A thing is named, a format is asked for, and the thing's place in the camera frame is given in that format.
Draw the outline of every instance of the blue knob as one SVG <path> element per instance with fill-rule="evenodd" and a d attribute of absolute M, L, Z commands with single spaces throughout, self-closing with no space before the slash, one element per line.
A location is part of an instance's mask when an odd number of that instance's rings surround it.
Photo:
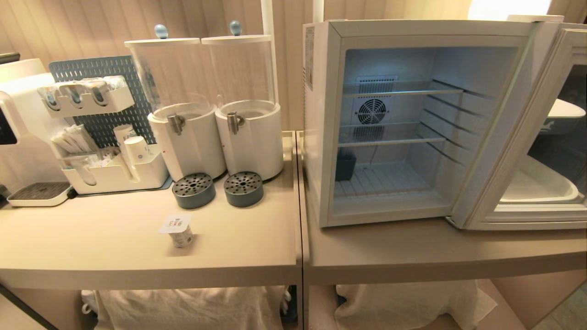
<path fill-rule="evenodd" d="M 155 25 L 155 35 L 157 35 L 159 39 L 167 39 L 169 33 L 167 32 L 165 25 L 157 24 Z"/>
<path fill-rule="evenodd" d="M 242 33 L 242 24 L 239 21 L 232 21 L 230 22 L 230 24 L 228 25 L 228 27 L 230 28 L 230 33 L 232 33 L 232 35 L 241 35 Z"/>

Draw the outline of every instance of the blue pegboard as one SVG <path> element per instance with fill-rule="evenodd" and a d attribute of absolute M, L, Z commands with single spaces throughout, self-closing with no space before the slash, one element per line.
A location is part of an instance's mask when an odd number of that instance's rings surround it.
<path fill-rule="evenodd" d="M 124 76 L 130 93 L 133 95 L 134 106 L 118 113 L 76 116 L 73 119 L 76 124 L 86 126 L 87 131 L 100 148 L 116 146 L 113 129 L 123 124 L 132 124 L 135 131 L 143 136 L 147 143 L 155 143 L 155 137 L 147 120 L 147 115 L 151 112 L 151 104 L 147 102 L 143 93 L 130 55 L 52 62 L 49 64 L 49 70 L 56 82 L 104 76 Z"/>

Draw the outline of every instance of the round drip tray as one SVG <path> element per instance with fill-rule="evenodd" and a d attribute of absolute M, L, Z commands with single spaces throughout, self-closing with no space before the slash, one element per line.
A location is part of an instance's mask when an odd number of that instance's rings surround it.
<path fill-rule="evenodd" d="M 182 208 L 202 207 L 214 199 L 216 189 L 206 173 L 195 173 L 179 179 L 173 185 L 173 194 Z"/>
<path fill-rule="evenodd" d="M 254 172 L 239 172 L 224 181 L 224 193 L 232 206 L 251 206 L 263 198 L 263 181 Z"/>

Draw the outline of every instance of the mini fridge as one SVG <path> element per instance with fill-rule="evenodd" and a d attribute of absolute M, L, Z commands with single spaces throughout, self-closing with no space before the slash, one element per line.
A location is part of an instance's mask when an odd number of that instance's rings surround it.
<path fill-rule="evenodd" d="M 585 227 L 587 26 L 330 21 L 303 34 L 303 156 L 321 227 Z"/>

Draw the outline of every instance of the coffee machine drip tray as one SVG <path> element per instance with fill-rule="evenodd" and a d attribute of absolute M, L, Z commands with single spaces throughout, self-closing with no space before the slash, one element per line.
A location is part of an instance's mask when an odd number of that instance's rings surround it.
<path fill-rule="evenodd" d="M 33 183 L 8 197 L 12 206 L 55 206 L 68 199 L 69 182 Z"/>

